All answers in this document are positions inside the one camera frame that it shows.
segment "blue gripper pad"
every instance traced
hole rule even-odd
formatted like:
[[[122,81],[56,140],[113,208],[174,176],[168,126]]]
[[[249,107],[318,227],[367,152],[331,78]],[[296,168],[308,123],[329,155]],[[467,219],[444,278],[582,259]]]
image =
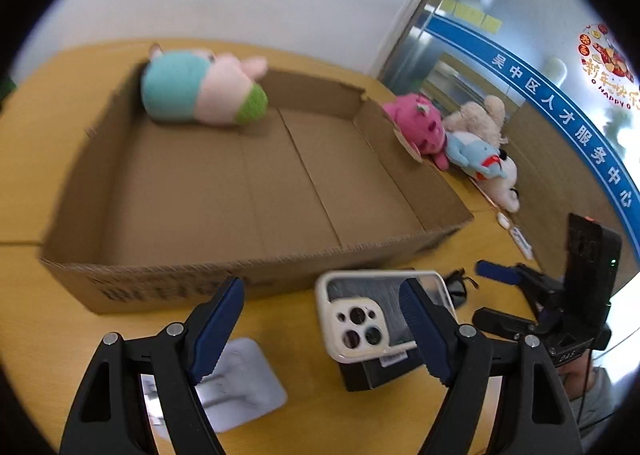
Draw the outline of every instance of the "blue gripper pad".
[[[244,307],[244,283],[235,278],[223,292],[214,310],[202,325],[202,329],[193,344],[193,363],[188,369],[191,382],[198,384],[205,375],[216,367],[222,349],[234,329]]]
[[[409,284],[408,279],[400,285],[399,301],[404,320],[414,336],[427,370],[448,387],[452,384],[455,374],[449,363],[447,342],[431,318],[429,310]]]
[[[476,273],[484,278],[491,278],[509,285],[518,285],[521,280],[518,272],[512,267],[486,260],[476,262]]]

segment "plush toy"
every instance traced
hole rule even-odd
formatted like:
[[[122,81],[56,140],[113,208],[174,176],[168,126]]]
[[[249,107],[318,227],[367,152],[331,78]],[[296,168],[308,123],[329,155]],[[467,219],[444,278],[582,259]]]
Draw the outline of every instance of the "plush toy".
[[[418,154],[432,156],[441,170],[449,167],[444,154],[447,135],[442,127],[442,117],[428,98],[406,94],[398,96],[393,103],[386,103],[383,109]]]
[[[445,153],[449,161],[474,179],[507,177],[500,164],[500,150],[470,132],[447,132]]]
[[[449,114],[442,121],[447,132],[471,132],[494,148],[500,148],[505,141],[500,135],[504,124],[504,103],[497,96],[484,99],[484,109],[473,101]]]
[[[514,188],[518,179],[518,169],[511,158],[500,159],[500,164],[506,176],[478,180],[478,186],[498,206],[509,213],[515,213],[520,209],[518,191]]]
[[[261,118],[267,96],[255,80],[267,72],[265,58],[238,60],[207,50],[149,50],[142,75],[142,104],[159,122],[198,121],[242,125]]]

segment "person's hand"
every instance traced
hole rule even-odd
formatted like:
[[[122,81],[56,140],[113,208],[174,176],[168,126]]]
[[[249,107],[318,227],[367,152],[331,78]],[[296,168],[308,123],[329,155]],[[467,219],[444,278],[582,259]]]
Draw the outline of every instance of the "person's hand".
[[[575,358],[573,361],[569,361],[556,369],[558,375],[565,375],[564,391],[569,397],[569,400],[574,400],[582,395],[582,389],[584,388],[584,378],[588,375],[587,390],[591,390],[595,385],[596,377],[593,372],[593,368],[589,364],[589,351],[585,352],[579,358]]]

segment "open cardboard box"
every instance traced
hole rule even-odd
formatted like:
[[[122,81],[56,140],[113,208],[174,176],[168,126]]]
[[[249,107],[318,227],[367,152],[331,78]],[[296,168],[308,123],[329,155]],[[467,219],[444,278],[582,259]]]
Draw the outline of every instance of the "open cardboard box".
[[[472,216],[364,92],[271,70],[241,128],[160,125],[135,67],[74,165],[42,262],[98,313],[189,305],[229,275],[249,295],[407,259]]]

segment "blue banner strip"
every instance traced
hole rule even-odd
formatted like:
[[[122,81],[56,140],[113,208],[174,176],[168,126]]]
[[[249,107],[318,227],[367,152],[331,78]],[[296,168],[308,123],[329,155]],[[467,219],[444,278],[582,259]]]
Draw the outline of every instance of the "blue banner strip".
[[[617,153],[591,120],[545,76],[481,34],[439,15],[431,17],[425,31],[485,66],[559,129],[600,181],[640,261],[640,193]]]

